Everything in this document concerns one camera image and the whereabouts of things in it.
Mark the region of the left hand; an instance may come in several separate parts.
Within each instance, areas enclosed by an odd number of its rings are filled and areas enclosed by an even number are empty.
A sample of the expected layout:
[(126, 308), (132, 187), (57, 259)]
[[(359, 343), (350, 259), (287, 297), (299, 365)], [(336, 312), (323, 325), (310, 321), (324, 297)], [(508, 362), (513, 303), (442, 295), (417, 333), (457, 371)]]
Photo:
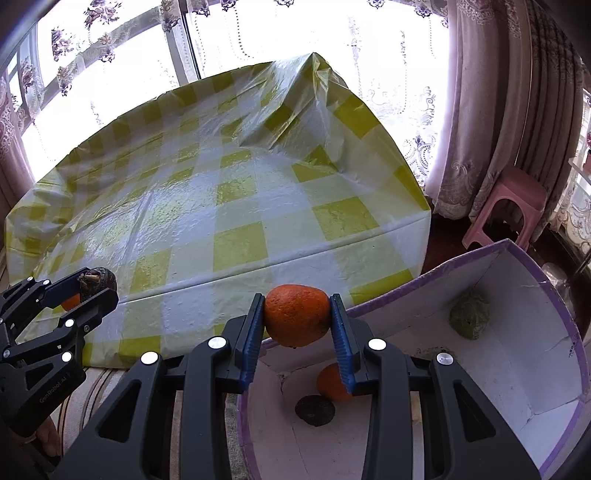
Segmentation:
[(2, 479), (48, 479), (61, 457), (61, 439), (51, 417), (30, 437), (16, 435), (1, 420)]

